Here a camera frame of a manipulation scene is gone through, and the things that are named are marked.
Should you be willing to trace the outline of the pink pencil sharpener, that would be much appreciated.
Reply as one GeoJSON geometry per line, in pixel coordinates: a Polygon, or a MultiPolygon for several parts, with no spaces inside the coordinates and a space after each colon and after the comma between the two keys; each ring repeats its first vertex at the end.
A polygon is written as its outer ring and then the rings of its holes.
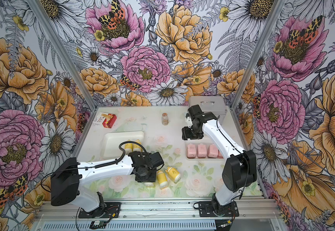
{"type": "Polygon", "coordinates": [[[205,144],[197,145],[197,157],[198,158],[207,158],[207,146],[205,144]]]}
{"type": "Polygon", "coordinates": [[[223,157],[223,155],[222,155],[222,153],[220,152],[220,150],[218,150],[218,155],[217,155],[217,158],[221,158],[221,159],[223,159],[224,157],[223,157]]]}
{"type": "Polygon", "coordinates": [[[197,149],[196,145],[188,144],[186,147],[186,157],[189,159],[193,159],[197,157],[197,149]]]}
{"type": "Polygon", "coordinates": [[[208,158],[217,158],[218,154],[219,154],[218,148],[214,144],[209,145],[207,152],[208,158]]]}

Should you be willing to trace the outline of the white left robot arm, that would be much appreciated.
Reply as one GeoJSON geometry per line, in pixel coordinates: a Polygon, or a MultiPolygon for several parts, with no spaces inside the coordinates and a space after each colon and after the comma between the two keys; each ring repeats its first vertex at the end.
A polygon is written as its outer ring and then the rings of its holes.
{"type": "Polygon", "coordinates": [[[134,175],[137,182],[155,182],[157,171],[163,166],[158,152],[131,152],[98,162],[78,162],[75,157],[70,158],[51,175],[51,205],[71,204],[83,210],[82,218],[101,217],[106,213],[107,204],[102,193],[89,190],[85,187],[87,184],[128,175],[134,175]]]}

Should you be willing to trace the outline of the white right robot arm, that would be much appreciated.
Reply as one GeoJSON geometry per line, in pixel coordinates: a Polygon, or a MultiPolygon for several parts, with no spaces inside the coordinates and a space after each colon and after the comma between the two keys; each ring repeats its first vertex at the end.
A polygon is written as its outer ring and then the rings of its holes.
{"type": "Polygon", "coordinates": [[[187,126],[182,128],[182,139],[200,140],[207,136],[225,159],[222,172],[223,186],[208,207],[207,216],[238,216],[235,199],[241,199],[246,187],[257,181],[256,155],[238,145],[224,131],[212,112],[204,113],[199,105],[188,108],[187,126]]]}

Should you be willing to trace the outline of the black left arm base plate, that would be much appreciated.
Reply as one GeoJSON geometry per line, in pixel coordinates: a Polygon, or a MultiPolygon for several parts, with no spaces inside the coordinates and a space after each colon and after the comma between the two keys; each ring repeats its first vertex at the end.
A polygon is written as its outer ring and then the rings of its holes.
{"type": "Polygon", "coordinates": [[[78,218],[118,218],[120,207],[120,202],[106,202],[104,207],[97,208],[92,212],[86,212],[81,208],[78,218]]]}

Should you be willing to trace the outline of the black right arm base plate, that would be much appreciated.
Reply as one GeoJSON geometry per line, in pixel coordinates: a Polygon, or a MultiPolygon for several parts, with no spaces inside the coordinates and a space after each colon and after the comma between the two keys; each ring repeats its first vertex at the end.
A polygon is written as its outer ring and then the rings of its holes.
{"type": "Polygon", "coordinates": [[[193,208],[198,210],[200,217],[230,217],[239,216],[239,210],[235,201],[221,206],[216,201],[200,201],[193,204],[193,208]]]}

